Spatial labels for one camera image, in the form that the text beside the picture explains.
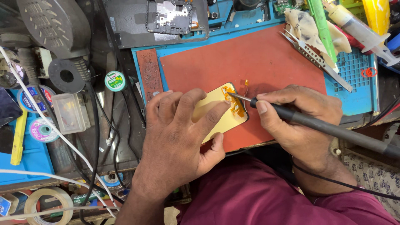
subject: white cable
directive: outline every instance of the white cable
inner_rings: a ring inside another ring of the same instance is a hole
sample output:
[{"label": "white cable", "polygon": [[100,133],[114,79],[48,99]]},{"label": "white cable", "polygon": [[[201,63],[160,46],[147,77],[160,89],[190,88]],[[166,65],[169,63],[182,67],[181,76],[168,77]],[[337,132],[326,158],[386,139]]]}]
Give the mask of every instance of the white cable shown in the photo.
[{"label": "white cable", "polygon": [[[86,188],[89,188],[89,185],[79,182],[79,181],[74,181],[65,177],[60,177],[54,174],[49,174],[49,173],[42,173],[42,172],[31,172],[31,171],[20,171],[20,170],[13,170],[13,169],[0,169],[0,173],[17,173],[17,174],[26,174],[26,175],[34,175],[34,176],[46,176],[46,177],[52,177],[52,178],[56,178],[58,180],[62,180],[62,181],[67,181],[70,183],[74,183],[74,184],[78,184],[81,186],[84,186]],[[92,192],[96,195],[96,197],[100,200],[100,202],[104,205],[107,206],[107,204],[104,202],[104,200],[101,198],[101,196],[95,191],[92,190]],[[112,211],[110,209],[107,209],[110,214],[114,217],[117,218],[116,215],[114,215],[114,213],[112,213]]]},{"label": "white cable", "polygon": [[6,220],[11,220],[11,219],[25,219],[25,218],[28,218],[28,217],[43,216],[43,215],[47,215],[47,214],[58,213],[58,212],[63,212],[63,211],[68,211],[68,210],[81,210],[81,209],[120,209],[120,208],[121,208],[121,207],[118,207],[118,206],[79,206],[79,207],[68,207],[68,208],[53,209],[53,210],[48,210],[48,211],[43,211],[43,212],[37,212],[37,213],[30,213],[30,214],[21,214],[21,215],[13,215],[13,216],[0,217],[0,221],[6,221]]},{"label": "white cable", "polygon": [[[32,97],[28,89],[26,88],[25,84],[21,80],[19,74],[15,71],[14,67],[11,65],[10,58],[7,56],[6,52],[4,51],[3,47],[0,46],[0,52],[3,54],[4,59],[6,60],[8,67],[10,68],[12,74],[14,77],[18,80],[19,84],[21,85],[22,89],[25,91],[25,94],[28,96],[30,101],[32,102],[33,106],[35,107],[36,111],[39,113],[39,115],[43,118],[43,120],[49,125],[55,132],[61,137],[62,140],[64,140],[82,159],[85,161],[85,163],[88,165],[89,169],[93,171],[93,167],[91,166],[90,162],[88,159],[67,139],[62,135],[62,133],[45,117],[45,115],[42,113],[40,110],[38,104],[36,103],[35,99]],[[110,197],[110,200],[114,204],[114,206],[117,206],[117,204],[114,201],[114,198],[112,197],[112,194],[110,190],[108,189],[107,185],[104,183],[104,181],[100,178],[98,174],[96,174],[96,178],[100,181],[100,183],[103,185],[104,189],[107,191],[108,196]]]}]

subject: maroon shirt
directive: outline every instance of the maroon shirt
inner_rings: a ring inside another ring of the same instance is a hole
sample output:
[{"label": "maroon shirt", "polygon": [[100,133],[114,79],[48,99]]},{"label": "maroon shirt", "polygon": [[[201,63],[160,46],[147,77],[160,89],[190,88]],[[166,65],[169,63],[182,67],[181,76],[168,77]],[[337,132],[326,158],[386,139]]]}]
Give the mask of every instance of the maroon shirt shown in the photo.
[{"label": "maroon shirt", "polygon": [[192,188],[192,202],[178,207],[179,225],[398,224],[372,195],[361,191],[312,203],[249,155],[223,160]]}]

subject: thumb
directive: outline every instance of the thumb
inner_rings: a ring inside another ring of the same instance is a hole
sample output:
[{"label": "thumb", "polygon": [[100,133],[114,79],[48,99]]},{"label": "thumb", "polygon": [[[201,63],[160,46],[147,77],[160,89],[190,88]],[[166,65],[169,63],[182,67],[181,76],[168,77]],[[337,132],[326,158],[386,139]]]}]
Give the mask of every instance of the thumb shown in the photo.
[{"label": "thumb", "polygon": [[279,118],[274,107],[267,101],[256,102],[257,110],[261,119],[261,126],[266,129],[275,139],[285,138],[290,134],[289,124]]},{"label": "thumb", "polygon": [[224,140],[224,135],[222,133],[217,133],[212,141],[211,149],[209,149],[204,154],[200,154],[199,166],[197,169],[197,174],[202,176],[210,171],[217,163],[225,157],[224,146],[222,142]]}]

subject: white tape roll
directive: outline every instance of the white tape roll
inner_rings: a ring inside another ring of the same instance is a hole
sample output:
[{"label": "white tape roll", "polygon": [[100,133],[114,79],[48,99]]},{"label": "white tape roll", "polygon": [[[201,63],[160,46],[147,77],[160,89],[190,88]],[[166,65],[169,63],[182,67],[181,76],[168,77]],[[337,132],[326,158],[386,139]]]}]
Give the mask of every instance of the white tape roll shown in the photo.
[{"label": "white tape roll", "polygon": [[[67,194],[67,192],[65,192],[59,187],[47,187],[33,192],[33,194],[31,194],[28,197],[25,203],[24,213],[25,214],[36,213],[37,212],[36,203],[39,201],[39,198],[43,195],[51,195],[56,197],[61,202],[63,208],[74,206],[74,203],[72,202],[72,199]],[[30,225],[66,225],[71,220],[73,213],[74,213],[73,210],[64,211],[61,220],[55,223],[44,221],[39,216],[30,217],[27,218],[26,220]]]}]

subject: transparent plastic box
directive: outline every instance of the transparent plastic box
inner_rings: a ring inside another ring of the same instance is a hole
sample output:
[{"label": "transparent plastic box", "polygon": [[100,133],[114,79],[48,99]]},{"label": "transparent plastic box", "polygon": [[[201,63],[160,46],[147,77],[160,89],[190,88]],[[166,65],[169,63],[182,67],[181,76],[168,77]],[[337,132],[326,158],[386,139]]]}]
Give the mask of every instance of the transparent plastic box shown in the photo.
[{"label": "transparent plastic box", "polygon": [[82,94],[56,94],[52,100],[62,134],[82,132],[90,127]]}]

